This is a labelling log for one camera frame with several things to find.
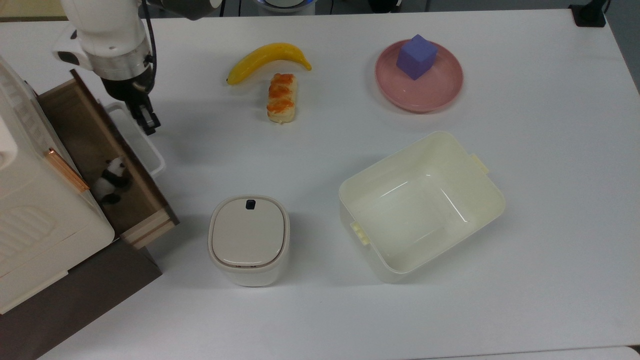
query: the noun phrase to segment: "stuffed panda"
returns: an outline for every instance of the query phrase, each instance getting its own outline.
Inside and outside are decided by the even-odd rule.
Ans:
[[[129,178],[122,176],[125,170],[122,157],[107,160],[107,168],[102,171],[102,175],[93,184],[93,196],[102,204],[117,204],[120,196],[116,193],[117,188],[123,188],[129,184]]]

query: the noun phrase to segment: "yellow banana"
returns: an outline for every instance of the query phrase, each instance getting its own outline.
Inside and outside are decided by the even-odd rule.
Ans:
[[[311,64],[305,59],[302,50],[298,49],[295,45],[285,42],[275,42],[257,48],[240,60],[236,66],[231,69],[231,72],[229,72],[227,84],[238,84],[259,67],[274,60],[295,61],[296,63],[304,65],[307,70],[311,70]]]

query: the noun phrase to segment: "pink plate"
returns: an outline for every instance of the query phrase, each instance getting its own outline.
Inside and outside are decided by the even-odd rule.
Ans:
[[[398,41],[386,48],[376,61],[376,82],[389,101],[402,109],[425,113],[449,105],[462,89],[462,67],[453,54],[438,47],[433,66],[418,80],[412,80],[396,61],[405,42]]]

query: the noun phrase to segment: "canister lid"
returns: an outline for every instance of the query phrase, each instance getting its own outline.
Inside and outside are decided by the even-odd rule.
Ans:
[[[280,255],[284,237],[284,215],[276,204],[251,197],[234,199],[214,219],[211,250],[224,265],[258,267]]]

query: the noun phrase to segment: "purple cube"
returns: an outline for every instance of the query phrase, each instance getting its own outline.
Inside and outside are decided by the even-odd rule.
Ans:
[[[437,53],[435,45],[422,36],[415,35],[400,48],[396,66],[410,78],[417,80],[433,66]]]

